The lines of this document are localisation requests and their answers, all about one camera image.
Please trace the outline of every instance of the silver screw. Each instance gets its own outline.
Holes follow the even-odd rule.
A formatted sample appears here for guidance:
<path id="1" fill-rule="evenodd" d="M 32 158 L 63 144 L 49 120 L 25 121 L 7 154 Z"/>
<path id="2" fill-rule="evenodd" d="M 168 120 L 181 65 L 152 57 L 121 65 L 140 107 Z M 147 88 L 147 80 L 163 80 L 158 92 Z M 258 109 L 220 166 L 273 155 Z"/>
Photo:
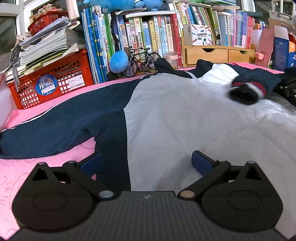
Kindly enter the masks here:
<path id="1" fill-rule="evenodd" d="M 192 198 L 192 197 L 194 197 L 195 193 L 193 191 L 190 191 L 190 190 L 185 190 L 185 191 L 182 191 L 180 193 L 180 195 L 183 198 Z"/>
<path id="2" fill-rule="evenodd" d="M 102 198 L 110 198 L 114 195 L 114 193 L 110 190 L 104 190 L 99 193 L 100 197 Z"/>

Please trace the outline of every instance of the drawer handle cutout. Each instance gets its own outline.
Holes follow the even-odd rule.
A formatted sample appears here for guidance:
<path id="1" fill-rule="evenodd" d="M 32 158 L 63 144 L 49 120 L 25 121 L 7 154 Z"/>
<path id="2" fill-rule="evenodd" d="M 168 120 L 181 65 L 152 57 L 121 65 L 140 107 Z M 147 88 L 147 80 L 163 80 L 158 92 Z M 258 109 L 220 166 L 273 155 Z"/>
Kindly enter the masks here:
<path id="1" fill-rule="evenodd" d="M 213 52 L 215 49 L 212 48 L 203 48 L 203 50 L 207 53 Z"/>

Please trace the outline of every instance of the black strap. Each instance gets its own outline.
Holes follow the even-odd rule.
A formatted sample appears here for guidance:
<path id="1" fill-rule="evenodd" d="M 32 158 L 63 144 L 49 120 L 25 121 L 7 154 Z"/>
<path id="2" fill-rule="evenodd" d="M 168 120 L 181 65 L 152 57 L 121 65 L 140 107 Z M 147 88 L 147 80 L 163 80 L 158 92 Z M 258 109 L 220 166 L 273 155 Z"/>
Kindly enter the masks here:
<path id="1" fill-rule="evenodd" d="M 119 10 L 115 10 L 115 11 L 112 11 L 110 13 L 111 14 L 110 28 L 111 28 L 112 37 L 114 39 L 114 49 L 115 49 L 115 52 L 117 52 L 117 51 L 120 50 L 120 48 L 119 48 L 119 40 L 118 40 L 118 38 L 116 37 L 116 35 L 114 33 L 114 21 L 116 19 L 116 14 L 115 14 L 116 11 L 119 11 Z"/>

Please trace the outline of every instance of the wooden drawer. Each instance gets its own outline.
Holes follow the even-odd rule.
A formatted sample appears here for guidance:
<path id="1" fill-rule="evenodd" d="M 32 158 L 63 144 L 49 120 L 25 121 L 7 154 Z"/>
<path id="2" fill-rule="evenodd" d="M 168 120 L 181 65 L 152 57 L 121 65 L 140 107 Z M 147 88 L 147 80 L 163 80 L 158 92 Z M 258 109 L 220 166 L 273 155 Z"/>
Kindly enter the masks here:
<path id="1" fill-rule="evenodd" d="M 254 52 L 245 52 L 241 50 L 228 50 L 228 62 L 241 62 L 241 63 L 253 63 Z"/>
<path id="2" fill-rule="evenodd" d="M 196 64 L 198 59 L 211 61 L 212 63 L 227 63 L 228 50 L 222 48 L 186 48 L 186 64 Z"/>

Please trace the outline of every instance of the model bicycle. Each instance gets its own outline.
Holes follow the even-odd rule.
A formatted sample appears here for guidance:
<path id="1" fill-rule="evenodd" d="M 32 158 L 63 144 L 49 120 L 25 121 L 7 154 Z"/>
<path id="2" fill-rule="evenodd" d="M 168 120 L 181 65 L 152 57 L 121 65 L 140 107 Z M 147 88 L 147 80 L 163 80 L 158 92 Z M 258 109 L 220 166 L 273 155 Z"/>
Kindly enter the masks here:
<path id="1" fill-rule="evenodd" d="M 123 72 L 126 77 L 133 77 L 138 72 L 138 69 L 139 69 L 138 62 L 141 63 L 142 68 L 146 68 L 148 66 L 151 69 L 155 69 L 154 62 L 158 58 L 160 58 L 160 55 L 157 52 L 148 53 L 149 49 L 150 48 L 138 48 L 138 49 L 133 49 L 132 47 L 129 48 L 131 58 L 128 62 L 127 68 Z M 138 50 L 138 52 L 139 52 L 139 50 L 144 50 L 144 52 L 142 52 L 142 53 L 139 52 L 139 53 L 135 54 L 136 50 Z M 140 55 L 145 56 L 144 61 L 140 60 Z"/>

